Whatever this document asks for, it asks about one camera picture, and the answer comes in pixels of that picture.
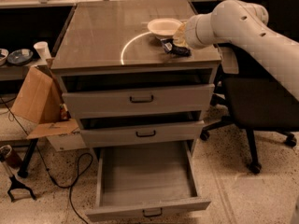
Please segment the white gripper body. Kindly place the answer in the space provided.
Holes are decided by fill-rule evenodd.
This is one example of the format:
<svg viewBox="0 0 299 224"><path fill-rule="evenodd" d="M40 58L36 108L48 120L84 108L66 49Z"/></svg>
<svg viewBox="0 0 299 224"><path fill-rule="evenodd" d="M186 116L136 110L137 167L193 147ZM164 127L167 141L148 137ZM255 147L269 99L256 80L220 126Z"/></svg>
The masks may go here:
<svg viewBox="0 0 299 224"><path fill-rule="evenodd" d="M177 47L183 47L183 48L189 47L185 38L185 26L186 24L182 23L173 35L173 43Z"/></svg>

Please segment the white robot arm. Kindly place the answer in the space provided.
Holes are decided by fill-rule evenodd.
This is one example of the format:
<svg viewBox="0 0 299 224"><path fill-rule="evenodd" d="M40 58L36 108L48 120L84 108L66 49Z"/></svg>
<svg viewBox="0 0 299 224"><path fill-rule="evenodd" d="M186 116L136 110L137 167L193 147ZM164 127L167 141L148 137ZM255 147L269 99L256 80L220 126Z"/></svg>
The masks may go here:
<svg viewBox="0 0 299 224"><path fill-rule="evenodd" d="M191 49L233 44L246 51L299 100L299 43L268 28L267 21L264 7L226 0L212 12L194 15L183 23L174 35L174 43Z"/></svg>

